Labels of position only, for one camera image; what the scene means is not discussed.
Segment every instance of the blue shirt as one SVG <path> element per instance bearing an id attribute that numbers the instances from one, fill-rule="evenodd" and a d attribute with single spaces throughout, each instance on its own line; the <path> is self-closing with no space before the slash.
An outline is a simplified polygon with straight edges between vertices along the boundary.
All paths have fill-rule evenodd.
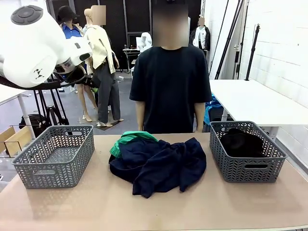
<path id="1" fill-rule="evenodd" d="M 62 30 L 65 34 L 66 39 L 70 39 L 72 36 L 74 37 L 81 37 L 81 34 L 79 32 L 79 30 L 74 27 L 72 30 L 66 26 L 65 24 L 63 24 Z"/>

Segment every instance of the black t-shirt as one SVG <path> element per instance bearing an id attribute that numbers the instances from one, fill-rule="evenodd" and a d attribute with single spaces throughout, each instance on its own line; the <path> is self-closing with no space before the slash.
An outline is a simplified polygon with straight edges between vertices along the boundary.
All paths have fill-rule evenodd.
<path id="1" fill-rule="evenodd" d="M 192 45 L 146 50 L 136 61 L 129 98 L 145 102 L 144 131 L 193 132 L 194 103 L 212 100 L 203 52 Z"/>

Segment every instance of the table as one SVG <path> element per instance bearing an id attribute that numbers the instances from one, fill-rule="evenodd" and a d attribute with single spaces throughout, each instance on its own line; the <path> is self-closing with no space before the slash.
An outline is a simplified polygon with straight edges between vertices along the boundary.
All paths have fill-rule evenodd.
<path id="1" fill-rule="evenodd" d="M 291 230 L 308 227 L 308 182 L 285 161 L 276 183 L 227 183 L 209 148 L 209 134 L 155 135 L 170 143 L 196 137 L 207 169 L 185 193 L 149 199 L 111 174 L 109 150 L 119 135 L 94 136 L 95 152 L 72 189 L 26 190 L 16 176 L 0 193 L 1 231 Z"/>
<path id="2" fill-rule="evenodd" d="M 13 99 L 16 99 L 16 98 L 18 99 L 20 108 L 23 112 L 23 116 L 24 116 L 26 125 L 30 125 L 29 127 L 30 127 L 31 137 L 33 139 L 35 139 L 34 131 L 32 129 L 28 113 L 26 112 L 24 100 L 22 98 L 22 97 L 28 97 L 25 94 L 25 90 L 10 88 L 10 87 L 7 87 L 7 86 L 0 84 L 0 92 L 1 92 L 0 93 L 0 105 L 5 104 L 5 103 L 7 103 L 7 102 L 9 102 Z"/>
<path id="3" fill-rule="evenodd" d="M 126 59 L 127 59 L 127 73 L 130 72 L 130 67 L 129 67 L 129 59 L 128 57 L 131 57 L 131 56 L 134 56 L 134 55 L 137 55 L 137 54 L 140 54 L 140 50 L 138 49 L 123 49 L 125 55 L 126 55 Z"/>
<path id="4" fill-rule="evenodd" d="M 276 138 L 279 126 L 308 125 L 308 109 L 254 80 L 211 80 L 212 93 L 237 121 L 253 121 Z"/>

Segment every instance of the brown table top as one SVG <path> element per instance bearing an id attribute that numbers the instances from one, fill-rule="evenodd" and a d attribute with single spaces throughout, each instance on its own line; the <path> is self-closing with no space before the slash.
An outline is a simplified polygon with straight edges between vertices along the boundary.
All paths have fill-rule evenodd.
<path id="1" fill-rule="evenodd" d="M 156 231 L 308 227 L 308 182 L 285 161 L 276 183 L 227 183 L 213 160 L 209 134 L 156 135 L 168 142 L 196 137 L 207 158 L 200 181 L 149 199 L 109 171 L 118 135 L 95 136 L 95 152 L 78 186 L 26 190 L 16 176 L 0 193 L 1 231 Z"/>

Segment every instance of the empty basket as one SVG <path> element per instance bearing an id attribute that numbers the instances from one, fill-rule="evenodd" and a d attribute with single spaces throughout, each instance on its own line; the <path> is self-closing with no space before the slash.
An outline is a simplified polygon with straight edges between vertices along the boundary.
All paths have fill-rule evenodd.
<path id="1" fill-rule="evenodd" d="M 52 126 L 14 160 L 27 189 L 75 187 L 94 152 L 93 126 Z"/>
<path id="2" fill-rule="evenodd" d="M 237 128 L 256 135 L 263 141 L 265 158 L 236 158 L 229 156 L 220 138 L 229 129 Z M 227 182 L 275 182 L 287 155 L 253 122 L 211 122 L 210 148 L 223 178 Z"/>

